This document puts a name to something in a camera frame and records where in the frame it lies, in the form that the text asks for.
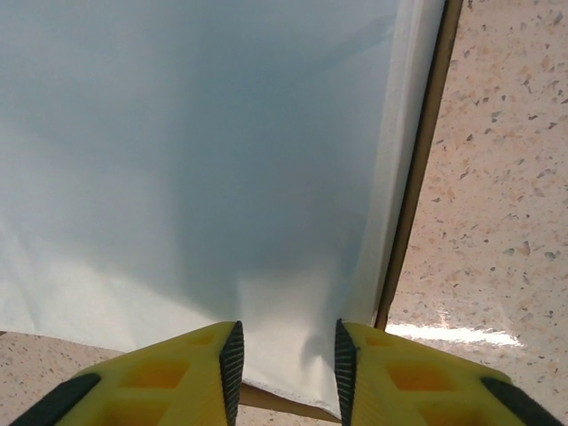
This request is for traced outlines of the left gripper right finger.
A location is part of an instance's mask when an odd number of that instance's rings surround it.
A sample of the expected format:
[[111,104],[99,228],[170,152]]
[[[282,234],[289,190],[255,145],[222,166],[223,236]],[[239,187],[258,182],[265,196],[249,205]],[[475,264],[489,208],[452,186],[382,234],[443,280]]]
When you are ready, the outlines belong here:
[[560,423],[498,370],[342,320],[335,381],[344,425]]

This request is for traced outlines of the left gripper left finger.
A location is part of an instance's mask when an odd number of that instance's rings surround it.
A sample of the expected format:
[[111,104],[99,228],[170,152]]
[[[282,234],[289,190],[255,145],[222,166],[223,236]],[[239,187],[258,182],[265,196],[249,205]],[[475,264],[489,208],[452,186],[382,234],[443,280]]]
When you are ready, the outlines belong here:
[[241,322],[219,322],[88,367],[17,423],[234,425],[243,366]]

